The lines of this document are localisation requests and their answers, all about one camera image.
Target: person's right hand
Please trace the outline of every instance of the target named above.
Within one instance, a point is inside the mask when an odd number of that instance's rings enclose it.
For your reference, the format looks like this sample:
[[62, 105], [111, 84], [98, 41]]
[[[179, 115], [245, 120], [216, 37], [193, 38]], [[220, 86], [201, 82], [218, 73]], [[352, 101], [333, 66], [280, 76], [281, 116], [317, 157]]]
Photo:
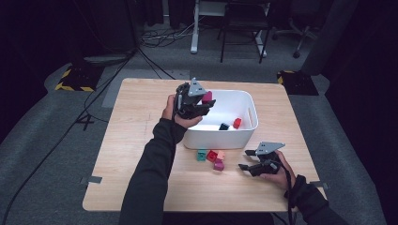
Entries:
[[[168, 120], [172, 119], [175, 99], [176, 99], [176, 95], [170, 95], [167, 98], [166, 108], [164, 108], [163, 113], [161, 114], [162, 118], [168, 119]], [[176, 116], [175, 116], [176, 123], [180, 124], [184, 128], [193, 127], [193, 126], [197, 125], [199, 122], [201, 122], [202, 119], [203, 119], [202, 116], [197, 116], [193, 119], [183, 119], [178, 114], [176, 114]]]
[[[289, 163], [287, 163], [287, 161], [284, 158], [284, 155], [281, 151], [276, 150], [275, 153], [278, 155], [278, 157], [281, 160], [281, 163], [284, 165], [284, 167], [289, 171], [291, 181], [292, 181], [292, 187], [293, 187], [296, 183], [296, 176], [293, 173], [292, 168], [290, 167]], [[260, 176], [270, 182], [275, 183], [279, 188], [288, 190], [286, 173], [284, 172], [283, 167], [281, 167], [276, 174], [262, 173], [262, 174], [260, 174]]]

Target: black mat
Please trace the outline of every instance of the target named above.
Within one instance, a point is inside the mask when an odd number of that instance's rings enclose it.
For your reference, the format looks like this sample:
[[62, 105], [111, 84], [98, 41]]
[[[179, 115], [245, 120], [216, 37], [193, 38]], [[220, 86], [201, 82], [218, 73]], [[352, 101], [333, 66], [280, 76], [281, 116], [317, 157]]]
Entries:
[[287, 95], [319, 96], [311, 76], [306, 76], [300, 71], [279, 71], [277, 79], [286, 89]]

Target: yellow and black tape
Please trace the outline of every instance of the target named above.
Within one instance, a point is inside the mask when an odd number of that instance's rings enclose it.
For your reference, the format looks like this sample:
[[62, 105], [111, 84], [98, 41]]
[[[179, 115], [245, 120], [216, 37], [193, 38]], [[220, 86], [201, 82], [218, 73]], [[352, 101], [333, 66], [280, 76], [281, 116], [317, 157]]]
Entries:
[[65, 91], [87, 91], [93, 92], [95, 91], [94, 88], [90, 86], [79, 86], [79, 85], [65, 85], [65, 80], [69, 77], [71, 72], [71, 67], [64, 72], [61, 79], [58, 82], [58, 85], [55, 87], [55, 90], [65, 90]]
[[279, 72], [277, 73], [277, 75], [276, 75], [276, 78], [278, 79], [278, 84], [281, 84], [281, 85], [283, 85], [283, 76], [282, 76], [282, 73], [295, 73], [295, 71], [292, 71], [292, 70], [282, 70], [282, 71], [279, 71]]

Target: gray floor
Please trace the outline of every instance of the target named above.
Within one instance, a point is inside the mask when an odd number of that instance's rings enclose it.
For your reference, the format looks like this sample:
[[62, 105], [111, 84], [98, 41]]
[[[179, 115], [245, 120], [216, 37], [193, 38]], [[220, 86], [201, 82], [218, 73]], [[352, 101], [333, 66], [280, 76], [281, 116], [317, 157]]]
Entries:
[[[191, 36], [167, 47], [143, 47], [142, 50], [163, 69], [184, 71], [184, 76], [196, 77], [199, 81], [276, 83], [279, 70], [300, 69], [312, 46], [310, 40], [304, 43], [301, 57], [294, 59], [296, 38], [269, 39], [268, 57], [262, 64], [258, 64], [258, 54], [253, 46], [245, 49], [229, 46], [221, 64], [221, 42], [216, 39], [217, 33], [217, 30], [204, 29], [198, 54], [190, 53]], [[100, 94], [101, 88], [91, 96], [88, 92], [55, 91], [67, 67], [64, 65], [48, 77], [45, 85], [49, 94], [21, 119], [0, 145], [1, 219], [14, 193], [68, 131], [84, 109], [86, 99], [90, 102]], [[107, 67], [99, 84], [111, 78], [117, 67]], [[120, 74], [156, 78], [153, 77], [156, 74], [146, 76], [151, 69], [143, 56], [136, 53]], [[386, 224], [375, 186], [324, 96], [328, 80], [322, 75], [313, 80], [319, 96], [289, 98], [319, 176], [330, 186], [326, 190], [330, 206], [350, 224]], [[102, 120], [109, 120], [112, 113], [112, 105], [103, 105], [104, 99], [110, 98], [106, 97], [107, 91], [104, 90], [88, 109], [100, 120], [96, 119], [86, 131], [84, 125], [71, 127], [65, 139], [23, 187], [9, 211], [7, 224], [117, 223], [117, 212], [93, 213], [82, 208], [85, 185], [81, 184], [81, 179], [92, 173], [107, 128], [107, 123]], [[300, 215], [297, 224], [305, 224]]]

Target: desk leg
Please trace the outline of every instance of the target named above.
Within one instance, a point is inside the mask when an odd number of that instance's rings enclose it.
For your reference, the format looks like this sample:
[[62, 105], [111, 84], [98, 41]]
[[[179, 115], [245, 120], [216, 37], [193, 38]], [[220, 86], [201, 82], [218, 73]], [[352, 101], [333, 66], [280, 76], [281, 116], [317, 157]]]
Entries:
[[198, 53], [198, 40], [199, 40], [199, 1], [195, 2], [195, 15], [194, 15], [194, 26], [192, 34], [191, 53]]
[[[263, 31], [260, 31], [260, 33], [255, 38], [255, 43], [257, 44], [257, 48], [258, 48], [258, 52], [259, 53], [261, 53], [261, 51], [263, 50], [263, 40], [261, 39], [261, 33], [262, 32]], [[263, 53], [263, 58], [265, 58], [265, 57], [267, 57], [267, 50], [264, 50], [264, 53]]]

